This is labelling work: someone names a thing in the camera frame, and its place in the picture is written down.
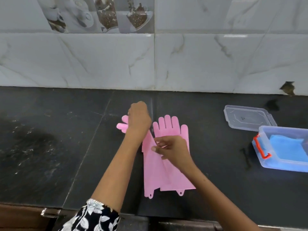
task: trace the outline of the blue cloth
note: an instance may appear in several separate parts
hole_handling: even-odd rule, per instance
[[[302,147],[304,139],[291,139],[282,135],[272,135],[269,139],[280,159],[308,162],[308,155]]]

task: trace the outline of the person's right arm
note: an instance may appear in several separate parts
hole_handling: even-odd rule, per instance
[[[164,136],[154,140],[159,143],[157,147],[153,147],[153,151],[163,155],[162,159],[168,159],[191,181],[208,202],[225,231],[261,231],[198,169],[183,138],[180,136]]]

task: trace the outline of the black and white floral fabric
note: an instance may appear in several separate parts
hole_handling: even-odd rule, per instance
[[[59,231],[115,231],[119,214],[95,199],[89,199]]]

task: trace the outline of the clear plastic box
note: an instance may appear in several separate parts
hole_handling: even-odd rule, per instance
[[[260,126],[277,126],[274,118],[262,108],[226,105],[225,118],[229,127],[246,131],[259,131]]]
[[[301,142],[304,154],[308,153],[308,129],[287,128],[287,127],[273,127],[261,126],[259,133],[253,138],[252,145],[256,150],[257,156],[261,165],[265,168],[308,172],[308,155],[307,157],[298,155],[297,151],[291,151],[290,154],[283,155],[275,152],[270,138],[272,135],[285,136],[292,139],[303,139]]]

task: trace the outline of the container handle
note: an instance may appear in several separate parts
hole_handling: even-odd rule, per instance
[[[270,158],[270,157],[272,156],[272,154],[267,153],[267,155],[264,155],[264,151],[262,150],[262,148],[261,148],[261,146],[260,146],[260,143],[259,143],[259,141],[258,141],[258,137],[259,137],[259,133],[258,133],[256,136],[253,137],[253,140],[254,140],[255,143],[256,143],[257,149],[258,149],[258,151],[260,152],[262,159],[268,159],[268,158]]]

